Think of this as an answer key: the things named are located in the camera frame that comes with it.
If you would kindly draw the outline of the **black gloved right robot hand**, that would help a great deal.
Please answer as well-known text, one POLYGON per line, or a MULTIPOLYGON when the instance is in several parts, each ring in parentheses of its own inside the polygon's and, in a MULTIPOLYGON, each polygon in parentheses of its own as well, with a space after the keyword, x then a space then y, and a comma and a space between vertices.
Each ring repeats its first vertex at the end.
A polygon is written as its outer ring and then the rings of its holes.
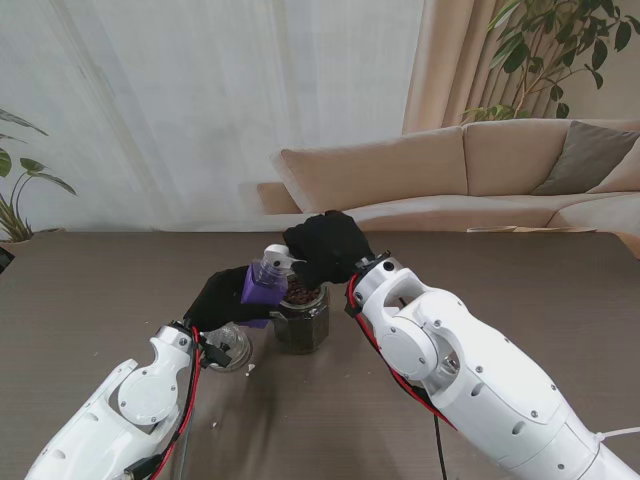
POLYGON ((375 258, 355 220, 340 211, 309 217, 285 230, 283 240, 295 259, 292 270, 308 290, 344 284, 362 259, 375 258))

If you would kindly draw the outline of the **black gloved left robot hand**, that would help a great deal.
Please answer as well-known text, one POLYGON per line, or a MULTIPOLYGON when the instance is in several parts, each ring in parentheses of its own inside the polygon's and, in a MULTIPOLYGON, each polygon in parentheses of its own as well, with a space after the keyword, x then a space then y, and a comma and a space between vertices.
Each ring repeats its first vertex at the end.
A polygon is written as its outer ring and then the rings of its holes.
POLYGON ((264 323, 276 311, 275 305, 243 304, 248 266, 227 269, 212 275, 185 313, 186 327, 200 332, 214 331, 229 323, 264 323))

